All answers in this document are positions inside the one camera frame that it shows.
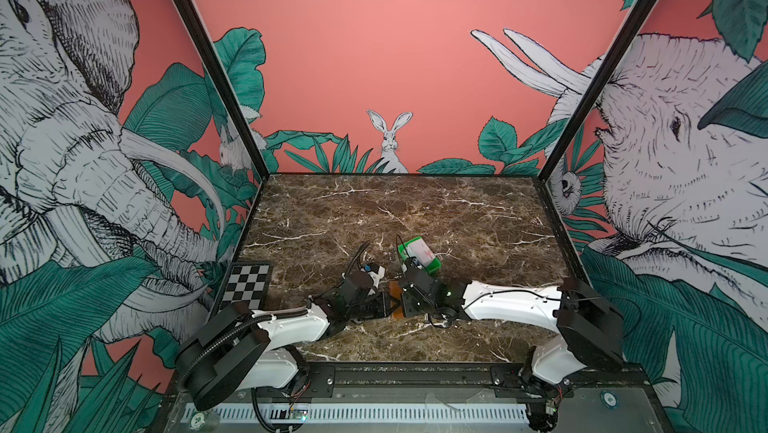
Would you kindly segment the brown leather card holder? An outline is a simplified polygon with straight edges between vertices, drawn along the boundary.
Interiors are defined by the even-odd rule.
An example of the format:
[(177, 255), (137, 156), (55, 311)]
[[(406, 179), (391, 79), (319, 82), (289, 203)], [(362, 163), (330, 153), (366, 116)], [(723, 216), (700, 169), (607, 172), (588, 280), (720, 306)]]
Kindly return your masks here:
[(404, 319), (403, 289), (397, 281), (391, 280), (388, 282), (388, 294), (390, 297), (390, 316), (395, 319)]

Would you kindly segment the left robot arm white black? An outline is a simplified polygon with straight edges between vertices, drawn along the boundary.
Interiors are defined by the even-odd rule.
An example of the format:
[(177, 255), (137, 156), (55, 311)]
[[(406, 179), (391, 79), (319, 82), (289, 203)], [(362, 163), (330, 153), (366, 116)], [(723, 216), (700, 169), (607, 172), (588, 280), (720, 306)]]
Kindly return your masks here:
[(390, 300), (379, 289), (384, 276), (384, 267), (368, 263), (300, 308), (269, 312), (249, 310), (244, 301), (230, 304), (180, 347), (178, 390), (199, 410), (241, 390), (273, 388), (288, 398), (300, 396), (311, 378), (296, 346), (336, 335), (352, 321), (385, 317)]

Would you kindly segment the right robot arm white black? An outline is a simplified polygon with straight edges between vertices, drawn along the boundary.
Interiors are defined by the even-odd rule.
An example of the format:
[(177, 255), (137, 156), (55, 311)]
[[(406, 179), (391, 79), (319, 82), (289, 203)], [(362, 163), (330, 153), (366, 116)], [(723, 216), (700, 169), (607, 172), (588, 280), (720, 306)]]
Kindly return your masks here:
[(588, 283), (567, 277), (558, 286), (514, 287), (452, 278), (442, 281), (418, 262), (401, 266), (398, 284), (407, 316), (427, 313), (443, 325), (500, 320), (533, 325), (555, 337), (533, 349), (521, 372), (530, 381), (558, 385), (591, 368), (619, 372), (624, 365), (624, 318)]

